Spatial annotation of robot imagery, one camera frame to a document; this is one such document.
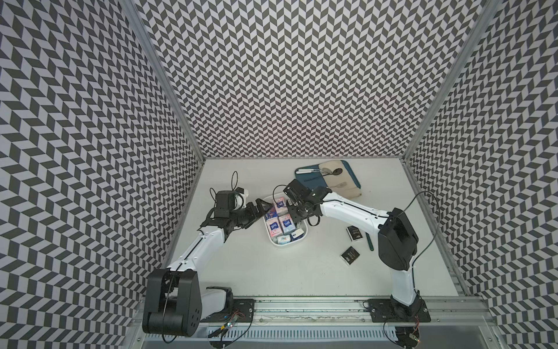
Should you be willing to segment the blue Tempo pack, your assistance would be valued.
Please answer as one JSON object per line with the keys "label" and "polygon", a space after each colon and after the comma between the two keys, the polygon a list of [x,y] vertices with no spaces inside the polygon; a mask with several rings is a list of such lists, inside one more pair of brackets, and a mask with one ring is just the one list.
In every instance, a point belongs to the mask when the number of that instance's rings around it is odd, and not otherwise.
{"label": "blue Tempo pack", "polygon": [[305,231],[301,228],[296,229],[296,231],[294,231],[290,234],[292,241],[296,241],[296,240],[302,238],[304,235],[305,235]]}

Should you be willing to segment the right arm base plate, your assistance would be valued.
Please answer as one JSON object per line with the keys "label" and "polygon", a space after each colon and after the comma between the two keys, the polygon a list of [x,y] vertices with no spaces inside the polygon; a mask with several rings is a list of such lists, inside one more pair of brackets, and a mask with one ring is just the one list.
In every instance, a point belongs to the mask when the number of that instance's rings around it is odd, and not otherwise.
{"label": "right arm base plate", "polygon": [[426,303],[416,298],[411,305],[404,305],[393,298],[368,299],[364,302],[373,323],[430,323],[432,321]]}

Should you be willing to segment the purple tissue pack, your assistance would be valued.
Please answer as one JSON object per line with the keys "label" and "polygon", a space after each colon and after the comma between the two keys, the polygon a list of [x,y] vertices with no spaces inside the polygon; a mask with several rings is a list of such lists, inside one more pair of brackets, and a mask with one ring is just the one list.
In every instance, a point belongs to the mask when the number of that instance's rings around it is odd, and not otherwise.
{"label": "purple tissue pack", "polygon": [[271,220],[273,218],[277,218],[278,214],[276,211],[276,208],[274,208],[274,206],[271,207],[271,209],[265,214],[264,219],[265,220]]}

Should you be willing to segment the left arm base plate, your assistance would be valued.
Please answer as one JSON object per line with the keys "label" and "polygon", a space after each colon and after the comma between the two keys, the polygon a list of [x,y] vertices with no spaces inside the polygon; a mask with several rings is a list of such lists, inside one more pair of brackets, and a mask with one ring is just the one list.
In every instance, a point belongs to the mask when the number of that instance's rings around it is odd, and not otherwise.
{"label": "left arm base plate", "polygon": [[225,309],[213,313],[212,315],[201,320],[201,323],[224,324],[231,320],[235,313],[239,313],[237,322],[248,324],[252,322],[255,311],[255,299],[241,298],[234,299],[233,302],[225,306]]}

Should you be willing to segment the pale blue pink pack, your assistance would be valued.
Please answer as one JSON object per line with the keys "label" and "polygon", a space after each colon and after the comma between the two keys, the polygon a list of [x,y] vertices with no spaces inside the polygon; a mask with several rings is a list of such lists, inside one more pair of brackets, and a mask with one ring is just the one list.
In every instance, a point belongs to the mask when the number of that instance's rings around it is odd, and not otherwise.
{"label": "pale blue pink pack", "polygon": [[296,223],[289,214],[281,215],[278,219],[284,235],[289,235],[296,231]]}

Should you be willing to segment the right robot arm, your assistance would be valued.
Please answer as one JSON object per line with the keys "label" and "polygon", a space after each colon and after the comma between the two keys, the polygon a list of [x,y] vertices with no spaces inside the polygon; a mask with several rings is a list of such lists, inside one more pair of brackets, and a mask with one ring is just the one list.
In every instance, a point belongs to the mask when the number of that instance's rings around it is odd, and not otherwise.
{"label": "right robot arm", "polygon": [[299,222],[312,217],[333,218],[377,238],[379,259],[389,269],[389,298],[395,320],[414,321],[421,311],[415,286],[413,263],[418,251],[418,235],[402,209],[384,211],[346,199],[329,188],[313,190],[294,181],[283,193],[290,199],[288,211]]}

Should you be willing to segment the white storage box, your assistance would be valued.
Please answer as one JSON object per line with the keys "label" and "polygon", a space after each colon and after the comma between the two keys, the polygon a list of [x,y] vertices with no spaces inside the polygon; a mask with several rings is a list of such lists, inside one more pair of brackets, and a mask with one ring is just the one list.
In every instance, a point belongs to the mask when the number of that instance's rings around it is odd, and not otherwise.
{"label": "white storage box", "polygon": [[287,247],[306,238],[309,226],[305,221],[294,222],[294,217],[288,210],[292,205],[290,199],[285,196],[268,196],[263,201],[271,205],[263,217],[263,223],[272,245]]}

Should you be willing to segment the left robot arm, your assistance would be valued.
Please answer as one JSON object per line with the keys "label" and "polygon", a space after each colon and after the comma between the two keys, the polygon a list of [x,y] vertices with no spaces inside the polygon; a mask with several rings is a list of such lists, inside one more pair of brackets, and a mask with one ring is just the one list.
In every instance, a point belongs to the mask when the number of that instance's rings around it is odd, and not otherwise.
{"label": "left robot arm", "polygon": [[241,206],[217,203],[198,229],[198,235],[177,260],[148,276],[142,330],[162,336],[193,336],[207,318],[230,319],[234,296],[229,287],[202,289],[199,276],[229,235],[251,227],[272,204],[257,199]]}

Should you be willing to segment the light blue tissue pack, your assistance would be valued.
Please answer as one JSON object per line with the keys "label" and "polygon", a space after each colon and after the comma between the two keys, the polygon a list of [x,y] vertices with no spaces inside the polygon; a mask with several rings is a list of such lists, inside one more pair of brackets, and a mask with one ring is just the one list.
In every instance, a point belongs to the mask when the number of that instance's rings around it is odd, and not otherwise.
{"label": "light blue tissue pack", "polygon": [[279,244],[279,245],[288,244],[290,242],[291,242],[291,236],[290,235],[278,236],[277,241],[276,241],[276,243]]}

